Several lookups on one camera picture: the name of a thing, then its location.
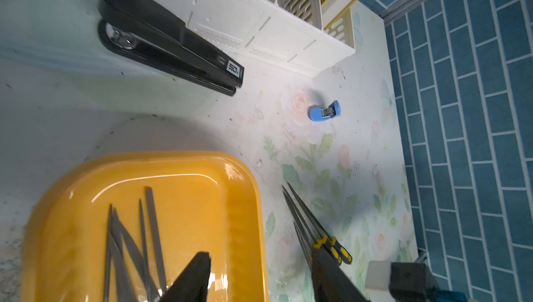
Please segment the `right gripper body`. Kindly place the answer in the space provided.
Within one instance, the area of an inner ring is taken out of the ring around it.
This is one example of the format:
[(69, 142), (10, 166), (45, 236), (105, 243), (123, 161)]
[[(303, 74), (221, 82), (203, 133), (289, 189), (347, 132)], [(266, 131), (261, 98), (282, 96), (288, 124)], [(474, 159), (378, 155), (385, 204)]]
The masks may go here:
[(391, 281), (391, 261), (371, 260), (368, 264), (365, 289), (367, 292), (388, 292)]

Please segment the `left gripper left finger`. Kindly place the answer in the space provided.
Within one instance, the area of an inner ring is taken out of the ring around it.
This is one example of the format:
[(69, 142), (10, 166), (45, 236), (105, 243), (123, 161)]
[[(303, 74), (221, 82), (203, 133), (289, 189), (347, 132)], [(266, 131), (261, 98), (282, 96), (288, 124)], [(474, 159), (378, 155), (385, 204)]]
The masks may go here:
[(200, 251), (187, 264), (172, 286), (162, 295), (160, 302), (202, 301), (208, 298), (211, 274), (211, 257)]

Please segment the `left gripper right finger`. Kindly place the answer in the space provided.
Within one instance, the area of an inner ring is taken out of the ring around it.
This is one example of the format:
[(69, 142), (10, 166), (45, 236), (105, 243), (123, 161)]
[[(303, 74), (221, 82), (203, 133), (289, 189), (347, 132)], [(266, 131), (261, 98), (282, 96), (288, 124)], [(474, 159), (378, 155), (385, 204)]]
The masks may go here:
[(315, 301), (367, 301), (324, 249), (312, 249), (311, 277)]

